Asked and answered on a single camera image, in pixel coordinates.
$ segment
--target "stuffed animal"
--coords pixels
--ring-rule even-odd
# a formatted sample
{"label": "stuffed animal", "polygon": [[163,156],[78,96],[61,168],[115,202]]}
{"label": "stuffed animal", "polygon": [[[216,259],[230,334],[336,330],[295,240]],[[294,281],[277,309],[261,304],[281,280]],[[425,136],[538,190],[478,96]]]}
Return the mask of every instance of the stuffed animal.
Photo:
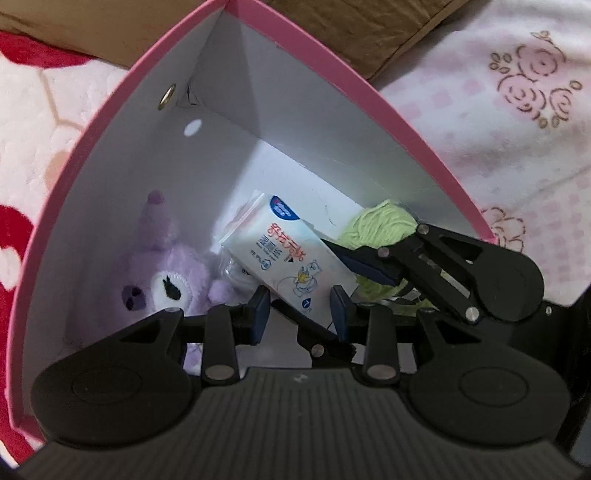
{"label": "stuffed animal", "polygon": [[[107,282],[104,303],[108,313],[96,318],[96,325],[83,327],[83,344],[168,307],[181,308],[186,316],[203,315],[213,305],[234,300],[232,286],[214,279],[208,266],[211,262],[180,241],[178,235],[178,222],[162,193],[154,190],[139,218],[131,252],[121,258]],[[185,369],[199,370],[200,361],[199,346],[189,345]]]}

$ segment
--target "white fabric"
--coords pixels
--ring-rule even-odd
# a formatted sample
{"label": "white fabric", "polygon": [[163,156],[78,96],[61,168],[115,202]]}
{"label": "white fabric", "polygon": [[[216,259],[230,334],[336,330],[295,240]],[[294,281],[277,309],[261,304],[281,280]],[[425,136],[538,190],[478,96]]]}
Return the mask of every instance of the white fabric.
{"label": "white fabric", "polygon": [[587,0],[471,0],[375,82],[561,304],[591,280],[589,25]]}
{"label": "white fabric", "polygon": [[[125,70],[98,60],[41,69],[0,54],[0,205],[36,223],[69,151],[124,75]],[[15,248],[0,248],[0,287],[7,292],[14,291],[21,264]],[[26,440],[35,450],[41,445]],[[1,442],[0,456],[17,465]]]}

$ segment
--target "metal pin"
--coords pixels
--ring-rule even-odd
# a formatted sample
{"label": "metal pin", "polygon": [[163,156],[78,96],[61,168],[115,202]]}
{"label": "metal pin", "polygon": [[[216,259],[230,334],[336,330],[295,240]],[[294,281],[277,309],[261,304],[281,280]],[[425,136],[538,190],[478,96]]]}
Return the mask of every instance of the metal pin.
{"label": "metal pin", "polygon": [[317,343],[310,349],[310,353],[314,358],[320,358],[322,355],[324,355],[324,346]]}
{"label": "metal pin", "polygon": [[170,87],[168,87],[168,90],[166,90],[166,93],[160,99],[160,103],[158,104],[158,110],[162,110],[166,106],[166,104],[170,101],[170,99],[174,95],[174,91],[175,91],[176,87],[177,87],[176,83],[173,83]]}
{"label": "metal pin", "polygon": [[378,257],[388,258],[389,256],[390,256],[390,249],[388,247],[379,247],[378,248]]}
{"label": "metal pin", "polygon": [[367,375],[369,375],[374,380],[391,380],[392,378],[396,377],[396,369],[391,365],[372,365],[367,370]]}
{"label": "metal pin", "polygon": [[468,307],[466,309],[466,320],[468,322],[476,323],[479,316],[480,316],[480,311],[476,307]]}
{"label": "metal pin", "polygon": [[234,374],[234,369],[229,365],[217,364],[205,369],[205,376],[210,380],[227,380]]}

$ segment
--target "wet wipes package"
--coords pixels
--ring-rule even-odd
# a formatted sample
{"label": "wet wipes package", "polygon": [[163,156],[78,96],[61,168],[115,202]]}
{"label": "wet wipes package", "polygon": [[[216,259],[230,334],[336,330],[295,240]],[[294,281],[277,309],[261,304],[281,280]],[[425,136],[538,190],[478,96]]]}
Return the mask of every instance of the wet wipes package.
{"label": "wet wipes package", "polygon": [[278,196],[255,192],[220,243],[252,275],[308,318],[328,327],[330,289],[351,295],[355,275]]}

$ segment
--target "brown cardboard box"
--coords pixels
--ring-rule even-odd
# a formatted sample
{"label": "brown cardboard box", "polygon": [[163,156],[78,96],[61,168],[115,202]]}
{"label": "brown cardboard box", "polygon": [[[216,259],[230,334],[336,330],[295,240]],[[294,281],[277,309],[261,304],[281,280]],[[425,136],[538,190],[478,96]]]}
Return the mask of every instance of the brown cardboard box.
{"label": "brown cardboard box", "polygon": [[[265,0],[373,78],[467,0]],[[2,0],[0,30],[131,66],[202,0]]]}
{"label": "brown cardboard box", "polygon": [[265,0],[366,79],[467,0]]}
{"label": "brown cardboard box", "polygon": [[0,30],[131,67],[203,0],[0,0]]}

